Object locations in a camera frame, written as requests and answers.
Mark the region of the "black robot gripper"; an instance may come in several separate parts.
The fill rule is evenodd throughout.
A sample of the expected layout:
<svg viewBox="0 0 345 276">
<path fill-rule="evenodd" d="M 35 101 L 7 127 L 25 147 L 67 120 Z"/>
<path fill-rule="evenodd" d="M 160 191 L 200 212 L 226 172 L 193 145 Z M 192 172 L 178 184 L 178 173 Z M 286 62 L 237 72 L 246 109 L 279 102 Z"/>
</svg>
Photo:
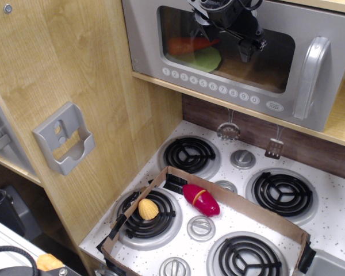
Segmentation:
<svg viewBox="0 0 345 276">
<path fill-rule="evenodd" d="M 223 31 L 239 39 L 237 44 L 241 60 L 249 63 L 256 51 L 266 46 L 265 32 L 253 11 L 258 9 L 262 1 L 189 1 L 194 19 L 201 34 L 209 42 L 217 39 Z"/>
</svg>

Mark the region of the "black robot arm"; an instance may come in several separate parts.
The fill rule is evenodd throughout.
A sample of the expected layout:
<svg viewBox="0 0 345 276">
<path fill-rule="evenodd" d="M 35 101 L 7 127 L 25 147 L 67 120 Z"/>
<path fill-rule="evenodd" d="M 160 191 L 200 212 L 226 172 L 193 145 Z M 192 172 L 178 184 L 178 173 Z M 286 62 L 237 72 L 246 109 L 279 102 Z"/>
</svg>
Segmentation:
<svg viewBox="0 0 345 276">
<path fill-rule="evenodd" d="M 220 32 L 237 38 L 237 47 L 243 62 L 250 62 L 251 56 L 266 46 L 265 32 L 252 13 L 261 6 L 262 1 L 254 5 L 251 1 L 240 0 L 188 3 L 192 7 L 200 32 L 210 42 L 215 40 Z"/>
</svg>

